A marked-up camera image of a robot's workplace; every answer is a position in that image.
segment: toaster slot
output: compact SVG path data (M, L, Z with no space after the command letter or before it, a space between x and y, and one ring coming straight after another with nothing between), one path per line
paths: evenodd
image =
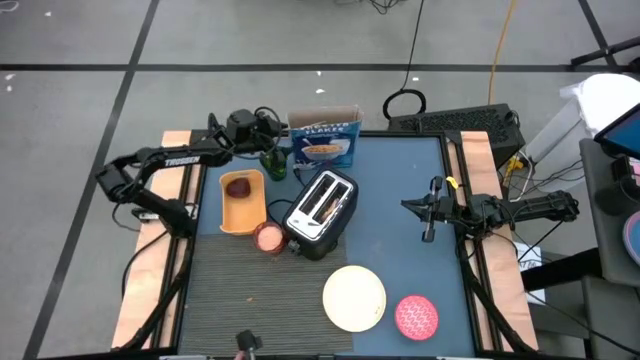
M335 182L335 179L328 175L323 175L322 179L318 181L316 187L311 191L311 194L307 196L300 207L300 211L306 215L311 213L311 210L318 204L322 197L327 193L331 185Z
M324 224L325 221L327 221L327 219L331 217L331 214L336 211L338 205L340 204L340 201L342 200L342 197L344 197L344 195L347 193L347 190L349 190L347 185L340 182L337 183L331 191L331 194L327 196L322 206L320 206L318 212L316 212L316 214L313 216L313 220L317 221L320 224Z

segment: floor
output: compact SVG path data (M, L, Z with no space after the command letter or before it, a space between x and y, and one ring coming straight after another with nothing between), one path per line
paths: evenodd
M111 222L92 171L158 144L164 130L204 127L211 111L224 119L260 105L284 115L358 104L366 129L386 128L381 105L404 80L420 5L403 1L380 15L356 0L19 4L0 11L2 359L109 349L136 236ZM425 93L428 110L486 103L508 4L425 1L409 85ZM498 68L495 101L519 112L526 140L562 107L559 88L607 70L602 59L578 72L564 66L599 48L592 28L616 43L640 33L638 13L637 0L518 2L501 55L512 66ZM613 60L637 56L640 48ZM398 99L390 112L417 108ZM583 197L583 215L546 240L547 250L595 244L586 191L572 192ZM543 226L518 231L533 240Z

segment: gray mat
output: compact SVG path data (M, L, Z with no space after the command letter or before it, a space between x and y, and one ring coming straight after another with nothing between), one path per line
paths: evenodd
M345 265L344 238L313 262L287 252L263 254L248 236L199 236L179 353L231 356L235 335L245 329L262 337L260 355L352 351L351 334L333 325L322 307L324 283Z

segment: yellow cable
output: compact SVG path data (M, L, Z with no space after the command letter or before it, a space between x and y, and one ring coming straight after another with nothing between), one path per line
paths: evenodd
M516 7L516 3L518 0L511 0L509 4L509 11L507 12L507 18L504 20L504 25L502 26L502 33L500 34L500 41L498 42L498 47L496 48L496 56L493 59L493 65L491 66L491 75L489 77L489 105L493 103L493 75L496 72L496 66L498 65L498 61L500 60L500 51L502 50L502 43L504 42L504 38L507 35L507 29L509 28L509 21L511 20L511 14L513 14L513 9Z

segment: toaster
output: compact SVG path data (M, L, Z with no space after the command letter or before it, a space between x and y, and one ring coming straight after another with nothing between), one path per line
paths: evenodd
M353 179L333 169L318 171L285 214L289 247L310 260L325 257L338 245L357 200Z

